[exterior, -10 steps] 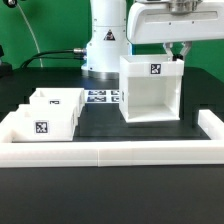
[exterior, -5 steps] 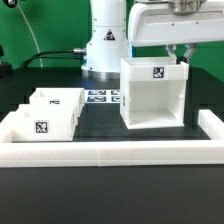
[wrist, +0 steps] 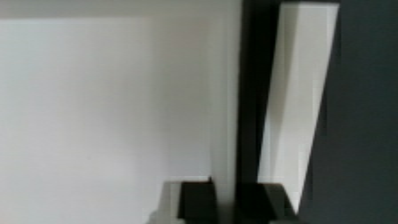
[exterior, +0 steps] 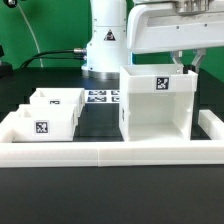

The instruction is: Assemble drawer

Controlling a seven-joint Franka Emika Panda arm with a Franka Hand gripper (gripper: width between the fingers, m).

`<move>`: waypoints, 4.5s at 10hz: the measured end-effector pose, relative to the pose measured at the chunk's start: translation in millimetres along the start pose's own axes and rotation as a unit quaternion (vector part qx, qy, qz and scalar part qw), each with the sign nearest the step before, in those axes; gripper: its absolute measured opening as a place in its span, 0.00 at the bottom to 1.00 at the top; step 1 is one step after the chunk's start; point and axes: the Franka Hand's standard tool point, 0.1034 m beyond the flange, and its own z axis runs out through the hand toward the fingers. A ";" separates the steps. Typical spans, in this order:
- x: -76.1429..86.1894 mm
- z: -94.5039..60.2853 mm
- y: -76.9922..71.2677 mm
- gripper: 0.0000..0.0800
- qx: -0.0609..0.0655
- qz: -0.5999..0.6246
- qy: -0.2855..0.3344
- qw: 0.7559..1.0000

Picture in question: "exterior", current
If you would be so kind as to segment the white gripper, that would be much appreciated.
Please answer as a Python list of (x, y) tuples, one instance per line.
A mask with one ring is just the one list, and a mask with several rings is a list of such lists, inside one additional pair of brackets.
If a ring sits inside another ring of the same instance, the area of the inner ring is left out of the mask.
[(182, 74), (179, 50), (194, 49), (195, 72), (206, 49), (224, 46), (224, 0), (133, 0), (127, 23), (127, 48), (134, 54), (170, 52)]

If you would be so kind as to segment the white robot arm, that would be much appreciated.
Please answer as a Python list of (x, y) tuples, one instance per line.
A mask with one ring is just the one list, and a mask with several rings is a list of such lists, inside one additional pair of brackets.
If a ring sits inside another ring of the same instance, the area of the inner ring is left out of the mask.
[(92, 37), (82, 66), (87, 76), (117, 79), (134, 54), (194, 50), (199, 66), (207, 48), (224, 46), (224, 0), (90, 0)]

